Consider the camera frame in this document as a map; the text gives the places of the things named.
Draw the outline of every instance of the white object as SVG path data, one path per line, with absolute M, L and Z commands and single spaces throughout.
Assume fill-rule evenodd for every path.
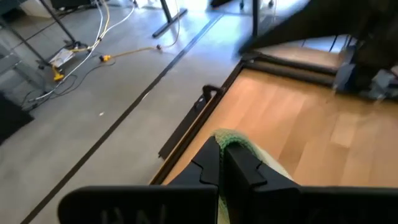
M 52 8 L 49 0 L 45 0 L 45 2 L 50 6 L 50 8 Z M 44 8 L 43 4 L 39 0 L 27 0 L 19 6 L 28 16 L 51 18 L 50 13 Z
M 68 49 L 61 49 L 50 61 L 52 65 L 55 67 L 60 67 L 67 61 L 69 61 L 71 58 L 73 58 L 75 54 Z

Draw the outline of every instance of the yellow cable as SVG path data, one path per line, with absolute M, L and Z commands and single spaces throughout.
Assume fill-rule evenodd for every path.
M 95 42 L 92 46 L 89 46 L 89 47 L 84 48 L 84 49 L 71 49 L 71 50 L 69 50 L 69 51 L 71 51 L 71 52 L 82 52 L 82 51 L 86 51 L 86 50 L 95 48 L 95 47 L 101 42 L 101 39 L 105 36 L 106 30 L 108 29 L 108 26 L 109 26 L 109 21 L 110 21 L 110 19 L 111 19 L 111 13 L 110 13 L 110 11 L 109 11 L 109 7 L 108 7 L 108 4 L 106 3 L 106 0 L 99 0 L 99 1 L 102 2 L 102 3 L 105 5 L 106 14 L 107 14 L 105 27 L 104 27 L 104 29 L 103 29 L 101 35 L 99 35 L 98 40 L 96 40 L 96 42 Z M 52 71 L 53 71 L 53 74 L 54 74 L 55 77 L 59 74 L 59 72 L 58 72 L 58 70 L 57 70 L 57 68 L 55 67 L 54 64 L 52 65 Z
M 104 56 L 100 57 L 101 60 L 103 62 L 107 62 L 111 58 L 116 58 L 116 57 L 120 57 L 120 56 L 124 56 L 124 55 L 134 54 L 134 53 L 141 52 L 141 51 L 144 51 L 144 50 L 162 50 L 162 49 L 167 49 L 169 47 L 174 46 L 177 43 L 177 41 L 178 41 L 178 37 L 180 36 L 180 27 L 181 27 L 181 24 L 180 24 L 180 9 L 178 7 L 177 0 L 174 0 L 174 3 L 175 3 L 175 7 L 177 8 L 178 30 L 177 30 L 177 36 L 175 37 L 175 40 L 174 40 L 174 42 L 172 44 L 166 45 L 166 46 L 156 45 L 155 47 L 143 47 L 143 48 L 140 48 L 140 49 L 137 49 L 137 50 L 131 50 L 131 51 L 127 51 L 127 52 L 122 52 L 122 53 L 119 53 L 119 54 L 116 54 L 116 55 L 104 55 Z

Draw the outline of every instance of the electrical wire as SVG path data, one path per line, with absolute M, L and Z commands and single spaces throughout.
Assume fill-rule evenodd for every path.
M 130 13 L 129 13 L 124 19 L 122 19 L 122 20 L 119 21 L 118 23 L 114 24 L 114 25 L 111 26 L 109 29 L 105 30 L 104 35 L 105 35 L 106 33 L 108 33 L 108 31 L 110 31 L 111 29 L 115 28 L 116 26 L 120 25 L 122 22 L 126 21 L 126 20 L 131 16 L 131 14 L 134 12 L 135 9 L 136 9 L 136 6 L 133 5 L 133 6 L 132 6 L 132 9 L 131 9 L 131 11 L 130 11 Z
M 107 15 L 106 23 L 104 26 L 104 31 L 97 37 L 97 39 L 95 40 L 95 42 L 92 46 L 89 46 L 84 49 L 71 49 L 70 50 L 71 52 L 82 52 L 82 51 L 94 49 L 102 41 L 103 37 L 105 36 L 106 30 L 108 29 L 108 26 L 109 26 L 109 21 L 111 20 L 111 13 L 109 11 L 109 7 L 108 7 L 108 4 L 106 3 L 106 1 L 105 0 L 99 0 L 99 1 L 105 6 L 106 15 Z M 95 4 L 97 5 L 98 8 L 100 8 L 98 1 L 95 1 Z
M 97 33 L 97 36 L 96 36 L 96 38 L 95 38 L 95 40 L 97 41 L 97 40 L 98 40 L 98 37 L 100 36 L 100 32 L 101 32 L 101 28 L 102 28 L 102 23 L 103 23 L 104 16 L 103 16 L 102 10 L 101 10 L 101 8 L 100 8 L 100 5 L 98 4 L 98 1 L 95 1 L 95 3 L 96 3 L 96 5 L 97 5 L 99 14 L 100 14 L 100 16 L 101 16 L 101 21 L 100 21 L 100 23 L 99 23 L 98 33 Z M 36 98 L 34 98 L 34 99 L 31 99 L 31 100 L 29 100 L 29 101 L 40 100 L 40 99 L 42 99 L 42 98 L 45 98 L 46 96 L 49 96 L 49 95 L 52 95 L 53 93 L 55 93 L 55 90 L 56 90 L 60 85 L 62 85 L 62 83 L 64 83 L 64 82 L 66 81 L 66 79 L 67 79 L 74 71 L 76 71 L 78 68 L 80 68 L 80 66 L 83 65 L 83 64 L 89 59 L 89 57 L 91 56 L 91 54 L 93 53 L 93 51 L 95 50 L 95 48 L 96 48 L 96 45 L 94 46 L 94 48 L 92 49 L 92 51 L 86 56 L 86 58 L 85 58 L 82 62 L 80 62 L 72 71 L 70 71 L 70 72 L 68 73 L 68 75 L 66 75 L 65 78 L 63 78 L 63 80 L 60 81 L 60 82 L 58 83 L 58 85 L 55 86 L 51 91 L 49 91 L 48 93 L 46 93 L 46 94 L 44 94 L 44 95 L 41 95 L 41 96 L 36 97 Z
M 177 28 L 177 35 L 176 35 L 175 40 L 174 40 L 174 42 L 172 44 L 166 45 L 166 46 L 161 46 L 160 44 L 158 44 L 155 47 L 143 47 L 143 48 L 140 48 L 140 49 L 137 49 L 137 50 L 131 50 L 131 51 L 127 51 L 127 52 L 122 52 L 122 53 L 119 53 L 119 54 L 116 54 L 116 55 L 104 55 L 104 56 L 102 56 L 101 60 L 103 62 L 106 62 L 106 61 L 108 61 L 111 58 L 121 57 L 121 56 L 124 56 L 124 55 L 130 55 L 130 54 L 134 54 L 134 53 L 137 53 L 137 52 L 142 52 L 142 51 L 145 51 L 145 50 L 162 50 L 162 49 L 167 49 L 167 48 L 173 47 L 178 41 L 178 38 L 180 36 L 180 29 L 181 29 L 180 8 L 178 6 L 177 0 L 174 0 L 174 3 L 175 3 L 175 7 L 177 8 L 178 28 Z
M 101 53 L 101 52 L 99 52 L 99 51 L 95 51 L 95 52 L 96 52 L 97 54 L 96 54 L 96 55 L 93 55 L 90 59 L 96 58 L 96 57 L 98 57 L 99 55 L 103 55 L 103 53 Z M 76 82 L 76 80 L 77 80 L 78 77 L 77 77 L 76 75 L 70 75 L 70 77 L 73 77 L 73 78 L 74 78 L 73 81 L 72 81 L 72 84 L 71 84 L 68 88 L 64 89 L 61 93 L 56 93 L 56 92 L 54 92 L 54 95 L 57 95 L 57 96 L 63 95 L 67 90 L 69 90 L 70 88 L 72 88 L 72 87 L 74 86 L 74 84 L 75 84 L 75 82 Z M 31 95 L 33 92 L 35 92 L 35 91 L 39 91 L 39 90 L 32 90 L 32 91 L 28 92 L 28 93 L 25 95 L 24 99 L 22 100 L 22 103 L 20 104 L 20 107 L 21 107 L 21 108 L 24 108 L 27 97 L 28 97 L 29 95 Z M 40 105 L 42 105 L 43 103 L 45 103 L 46 101 L 52 100 L 52 99 L 54 99 L 54 98 L 57 98 L 57 96 L 56 96 L 56 97 L 53 97 L 53 98 L 49 98 L 49 97 L 48 97 L 48 98 L 46 98 L 46 99 L 43 99 L 43 100 L 41 100 L 40 103 L 36 103 L 36 104 L 32 105 L 29 109 L 24 109 L 24 110 L 30 111 L 30 110 L 32 110 L 32 109 L 35 109 L 35 108 L 39 107 Z
M 76 81 L 76 79 L 77 79 L 77 78 L 76 78 L 76 79 L 74 79 L 73 83 L 72 83 L 68 88 L 66 88 L 65 90 L 63 90 L 61 93 L 58 93 L 55 97 L 51 98 L 51 100 L 52 100 L 52 99 L 55 99 L 55 98 L 58 98 L 58 97 L 61 97 L 61 96 L 65 96 L 66 94 L 69 94 L 69 93 L 71 93 L 72 91 L 74 91 L 74 90 L 76 90 L 77 88 L 79 88 L 79 86 L 84 82 L 84 80 L 86 79 L 86 77 L 87 77 L 91 72 L 97 70 L 98 68 L 110 67 L 110 66 L 114 65 L 115 63 L 116 63 L 116 59 L 114 59 L 114 61 L 113 61 L 112 63 L 101 64 L 101 65 L 97 65 L 97 66 L 93 67 L 92 69 L 90 69 L 88 72 L 86 72 L 86 73 L 83 75 L 83 78 L 80 80 L 80 83 L 77 84 L 77 86 L 75 86 L 74 88 L 72 88 L 72 86 L 75 84 L 75 81 Z

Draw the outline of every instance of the black strip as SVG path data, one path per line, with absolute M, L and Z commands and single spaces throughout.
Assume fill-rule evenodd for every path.
M 126 119 L 133 109 L 144 99 L 146 94 L 153 89 L 156 84 L 169 72 L 181 58 L 192 49 L 192 47 L 221 19 L 222 15 L 209 21 L 202 30 L 180 51 L 180 53 L 164 68 L 155 80 L 138 96 L 138 98 L 127 108 L 127 110 L 111 125 L 111 127 L 97 140 L 90 150 L 72 167 L 72 169 L 62 178 L 62 180 L 45 196 L 42 201 L 26 216 L 21 224 L 30 223 L 43 208 L 56 196 L 56 194 L 67 184 L 67 182 L 79 171 L 84 163 L 97 151 L 102 143 L 110 137 L 115 129 Z
M 218 103 L 221 101 L 221 99 L 224 97 L 225 93 L 229 90 L 233 82 L 235 81 L 236 77 L 241 73 L 242 69 L 245 68 L 245 62 L 240 61 L 238 65 L 235 67 L 235 69 L 232 71 L 232 73 L 229 75 L 229 77 L 225 80 L 223 85 L 221 86 L 221 89 L 223 90 L 222 92 L 218 92 L 212 101 L 210 101 L 205 108 L 205 110 L 202 112 L 200 117 L 198 117 L 197 122 L 192 126 L 191 130 L 189 130 L 185 137 L 182 139 L 181 144 L 175 148 L 174 152 L 172 152 L 169 155 L 169 158 L 164 162 L 163 166 L 160 168 L 158 173 L 156 173 L 155 177 L 152 179 L 150 184 L 161 184 L 163 181 L 166 179 L 170 171 L 173 169 L 174 165 L 177 163 L 177 161 L 181 158 L 182 154 L 185 152 L 189 144 L 192 142 L 192 140 L 195 138 L 201 127 L 204 125 L 204 123 L 207 121 L 207 119 L 210 117 L 214 109 L 217 107 Z M 183 130 L 183 127 L 190 126 L 192 124 L 180 124 L 178 128 L 181 128 L 181 130 L 175 130 L 176 132 L 181 133 Z M 185 134 L 182 133 L 182 135 L 172 135 L 170 139 L 167 141 L 172 141 L 172 142 L 179 142 L 179 140 L 182 138 L 182 136 Z
M 284 68 L 274 68 L 264 64 L 248 63 L 247 68 L 269 73 L 270 75 L 277 75 L 280 77 L 292 78 L 294 80 L 305 81 L 308 83 L 322 85 L 331 88 L 333 86 L 333 79 L 325 77 L 316 77 L 314 75 L 308 75 L 301 71 L 291 71 Z
M 64 16 L 60 16 L 60 19 L 65 18 L 67 15 L 69 15 L 69 14 L 66 14 L 66 15 L 64 15 Z M 50 23 L 49 25 L 47 25 L 47 26 L 41 28 L 39 31 L 37 31 L 36 33 L 34 33 L 33 35 L 31 35 L 30 37 L 26 38 L 25 40 L 26 40 L 26 41 L 30 40 L 31 38 L 35 37 L 37 34 L 43 32 L 45 29 L 47 29 L 47 28 L 49 28 L 50 26 L 54 25 L 55 23 L 56 23 L 56 21 L 54 21 L 54 22 Z M 22 45 L 22 44 L 23 44 L 23 41 L 21 41 L 19 44 L 17 44 L 15 47 L 13 47 L 11 50 L 14 50 L 16 47 L 18 47 L 18 46 L 20 46 L 20 45 Z
M 253 53 L 255 54 L 255 59 L 254 61 L 259 61 L 259 62 L 269 62 L 277 65 L 283 65 L 283 66 L 288 66 L 292 68 L 298 68 L 302 70 L 308 70 L 311 72 L 317 72 L 317 73 L 322 73 L 325 75 L 330 75 L 335 77 L 337 73 L 337 69 L 335 68 L 330 68 L 330 67 L 324 67 L 324 66 L 319 66 L 315 64 L 309 64 L 309 63 L 303 63 L 303 62 L 295 62 L 292 60 L 287 60 L 284 58 L 279 58 L 271 55 L 266 55 L 262 54 L 259 52 Z
M 167 156 L 169 156 L 174 146 L 177 145 L 179 140 L 188 131 L 188 128 L 199 116 L 200 112 L 205 108 L 205 106 L 206 106 L 206 101 L 203 96 L 200 96 L 199 99 L 193 104 L 192 108 L 184 117 L 184 119 L 181 121 L 181 123 L 177 126 L 173 134 L 169 137 L 167 142 L 160 149 L 159 157 L 161 157 L 162 159 L 166 159 Z

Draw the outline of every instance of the black metal frame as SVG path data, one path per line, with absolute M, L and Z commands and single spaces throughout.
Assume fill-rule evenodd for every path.
M 188 12 L 188 9 L 180 9 L 178 13 L 172 17 L 166 0 L 160 0 L 160 3 L 162 4 L 162 9 L 164 11 L 164 15 L 166 16 L 167 22 L 152 34 L 153 38 L 158 38 L 161 36 L 168 28 L 170 28 L 171 25 L 173 25 L 174 22 L 177 22 Z
M 291 70 L 286 70 L 283 68 L 278 68 L 275 66 L 268 66 L 265 63 L 259 62 L 269 62 L 277 65 L 283 65 L 290 68 L 299 68 L 301 70 L 308 70 L 311 72 L 322 73 L 327 76 L 315 76 L 308 75 L 305 72 L 300 73 L 300 71 L 292 72 Z M 195 138 L 199 130 L 202 128 L 206 120 L 210 117 L 214 109 L 217 107 L 218 103 L 222 100 L 225 93 L 229 90 L 236 77 L 241 73 L 243 69 L 257 70 L 261 72 L 266 72 L 272 75 L 277 75 L 281 77 L 287 77 L 294 80 L 300 80 L 307 83 L 312 83 L 316 85 L 325 86 L 328 88 L 333 88 L 334 77 L 336 76 L 336 70 L 331 68 L 319 67 L 316 65 L 310 65 L 305 63 L 297 63 L 288 60 L 283 60 L 281 58 L 272 57 L 264 54 L 254 54 L 248 57 L 244 57 L 226 81 L 223 83 L 221 88 L 213 86 L 204 86 L 203 94 L 194 103 L 191 110 L 188 112 L 187 116 L 183 119 L 174 133 L 171 135 L 169 140 L 165 143 L 163 148 L 159 151 L 159 157 L 165 159 L 163 166 L 160 168 L 158 173 L 152 179 L 150 184 L 161 184 L 165 178 L 168 176 L 170 171 L 173 169 L 174 165 L 180 159 L 182 154 L 185 152 L 189 144 Z M 215 91 L 216 94 L 211 96 L 211 91 Z M 353 95 L 349 92 L 341 92 L 342 94 L 351 95 L 355 97 L 360 97 L 365 100 L 369 98 Z
M 83 44 L 80 41 L 76 41 L 76 39 L 74 38 L 74 36 L 72 36 L 72 34 L 69 32 L 69 30 L 62 24 L 61 20 L 58 18 L 58 16 L 51 10 L 50 6 L 44 1 L 44 0 L 39 0 L 40 3 L 43 5 L 43 7 L 45 8 L 45 10 L 51 15 L 51 17 L 55 20 L 55 22 L 61 27 L 61 29 L 66 33 L 66 35 L 68 36 L 69 40 L 64 40 L 65 42 L 65 46 L 64 48 L 66 49 L 74 49 L 76 47 L 88 47 L 87 44 Z M 26 45 L 26 47 L 39 59 L 37 61 L 37 63 L 39 64 L 39 68 L 40 69 L 44 69 L 44 67 L 46 66 L 51 66 L 51 64 L 49 63 L 49 60 L 46 60 L 45 58 L 43 58 L 43 56 L 41 56 L 40 53 L 38 53 L 38 51 L 36 51 L 36 49 L 33 48 L 33 46 L 30 45 L 30 43 L 28 43 L 27 40 L 25 40 L 25 38 L 23 36 L 21 36 L 15 29 L 13 29 L 10 25 L 8 25 L 8 23 L 6 21 L 4 21 L 4 19 L 0 18 L 0 24 L 2 24 L 5 28 L 7 28 L 8 30 L 10 30 L 18 39 L 20 39 L 22 41 L 23 44 Z

